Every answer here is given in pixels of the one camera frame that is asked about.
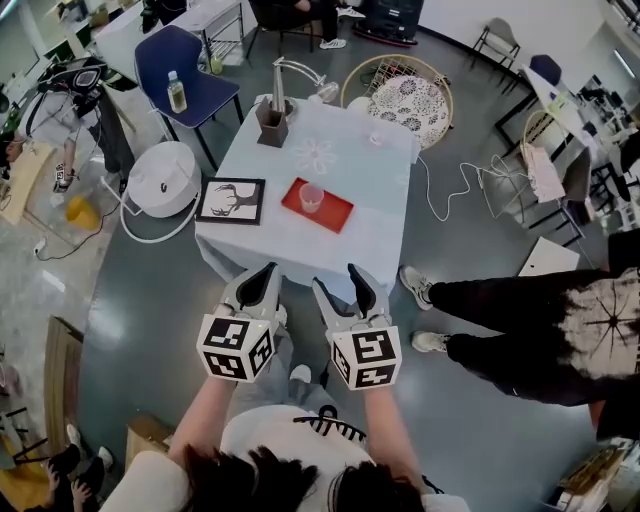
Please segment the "black hair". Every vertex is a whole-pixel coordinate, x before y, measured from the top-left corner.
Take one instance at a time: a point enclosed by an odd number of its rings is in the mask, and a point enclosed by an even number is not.
[[[253,465],[234,455],[206,455],[188,446],[184,458],[190,496],[181,512],[295,512],[315,492],[316,466],[278,459],[265,446],[249,456]],[[408,479],[394,479],[388,466],[372,462],[350,466],[334,478],[327,500],[330,512],[424,512],[420,493]]]
[[[329,512],[424,512],[420,492],[408,478],[393,478],[389,466],[362,462],[334,478]]]
[[[250,451],[249,457],[255,470],[235,455],[204,455],[188,446],[184,458],[191,494],[183,512],[294,512],[318,477],[316,466],[303,468],[299,460],[278,459],[265,446]]]

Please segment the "white shirt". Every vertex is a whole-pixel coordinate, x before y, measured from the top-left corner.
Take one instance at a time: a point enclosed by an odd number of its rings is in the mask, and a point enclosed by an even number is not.
[[[249,450],[266,446],[278,458],[299,459],[303,466],[317,466],[315,492],[309,493],[298,511],[326,512],[333,478],[347,466],[357,466],[371,458],[335,428],[322,436],[307,423],[293,423],[293,418],[311,415],[315,416],[290,405],[252,409],[229,422],[220,449],[250,461]],[[187,474],[180,466],[162,454],[142,452],[101,512],[178,512],[187,500],[188,490]],[[426,512],[469,512],[466,502],[457,496],[424,495],[422,502]]]
[[[27,133],[27,124],[33,109],[40,103],[42,94],[38,94],[27,107],[18,131],[24,136],[31,136],[39,142],[62,148],[67,139],[75,139],[82,126],[89,128],[98,122],[95,112],[89,112],[78,119],[73,100],[64,92],[49,92],[31,122],[31,134]]]

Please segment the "wooden board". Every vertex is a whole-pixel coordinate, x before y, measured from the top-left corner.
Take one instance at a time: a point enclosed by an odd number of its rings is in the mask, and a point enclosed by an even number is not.
[[[49,453],[62,452],[67,423],[76,424],[82,334],[51,317],[44,360],[44,412]]]
[[[149,414],[136,416],[129,422],[127,432],[127,454],[125,458],[125,471],[129,469],[131,462],[140,452],[152,451],[167,453],[169,446],[164,443],[173,431]]]
[[[49,144],[33,141],[32,145],[35,153],[31,152],[29,144],[25,144],[23,153],[11,164],[11,179],[9,180],[11,200],[0,212],[0,216],[14,226],[17,226],[22,218],[38,176],[47,166],[51,155],[55,153],[55,148]]]

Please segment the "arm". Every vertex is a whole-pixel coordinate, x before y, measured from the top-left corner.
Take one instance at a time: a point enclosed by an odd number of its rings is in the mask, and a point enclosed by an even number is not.
[[[207,377],[176,429],[169,449],[171,460],[184,467],[183,455],[187,445],[204,453],[220,448],[235,386],[233,381]]]
[[[385,464],[394,478],[406,477],[423,489],[420,464],[404,425],[391,387],[364,392],[369,433],[369,455],[377,464]]]

